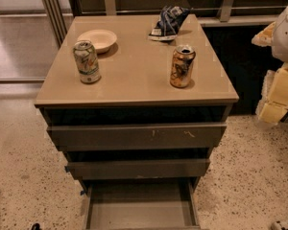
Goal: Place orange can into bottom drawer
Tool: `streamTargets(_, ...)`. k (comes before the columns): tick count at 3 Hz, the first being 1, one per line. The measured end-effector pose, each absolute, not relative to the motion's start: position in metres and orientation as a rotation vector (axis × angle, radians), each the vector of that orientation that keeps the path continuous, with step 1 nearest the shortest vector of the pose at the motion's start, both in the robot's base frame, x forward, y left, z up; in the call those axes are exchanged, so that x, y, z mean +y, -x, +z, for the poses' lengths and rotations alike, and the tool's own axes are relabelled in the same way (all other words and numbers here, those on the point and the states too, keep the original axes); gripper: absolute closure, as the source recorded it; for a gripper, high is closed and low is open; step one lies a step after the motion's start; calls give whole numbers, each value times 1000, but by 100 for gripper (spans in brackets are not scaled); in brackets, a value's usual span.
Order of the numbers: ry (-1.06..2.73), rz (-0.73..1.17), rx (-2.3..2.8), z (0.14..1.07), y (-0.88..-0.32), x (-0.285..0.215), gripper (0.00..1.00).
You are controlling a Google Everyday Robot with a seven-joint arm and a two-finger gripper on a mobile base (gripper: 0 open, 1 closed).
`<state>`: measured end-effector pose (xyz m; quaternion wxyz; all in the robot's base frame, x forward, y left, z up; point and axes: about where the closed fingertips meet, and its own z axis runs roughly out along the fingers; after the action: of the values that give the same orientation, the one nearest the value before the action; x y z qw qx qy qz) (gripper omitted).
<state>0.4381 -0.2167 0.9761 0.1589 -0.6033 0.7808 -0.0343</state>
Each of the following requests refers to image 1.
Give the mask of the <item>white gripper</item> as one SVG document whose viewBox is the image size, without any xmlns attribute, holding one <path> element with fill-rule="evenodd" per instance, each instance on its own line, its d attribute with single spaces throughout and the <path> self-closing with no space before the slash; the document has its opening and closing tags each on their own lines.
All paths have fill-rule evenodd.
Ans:
<svg viewBox="0 0 288 230">
<path fill-rule="evenodd" d="M 273 31 L 276 23 L 273 22 L 252 38 L 252 44 L 260 47 L 272 45 Z M 260 101 L 257 106 L 257 117 L 260 121 L 275 124 L 287 113 L 288 107 L 288 63 L 277 69 L 266 103 Z"/>
</svg>

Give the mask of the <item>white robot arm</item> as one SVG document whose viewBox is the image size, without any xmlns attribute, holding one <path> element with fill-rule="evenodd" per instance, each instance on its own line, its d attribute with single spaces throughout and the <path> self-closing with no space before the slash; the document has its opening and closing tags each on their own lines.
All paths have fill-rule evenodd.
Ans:
<svg viewBox="0 0 288 230">
<path fill-rule="evenodd" d="M 270 46 L 272 56 L 282 62 L 268 70 L 255 114 L 259 122 L 276 125 L 288 115 L 288 6 L 277 20 L 252 38 L 256 46 Z"/>
</svg>

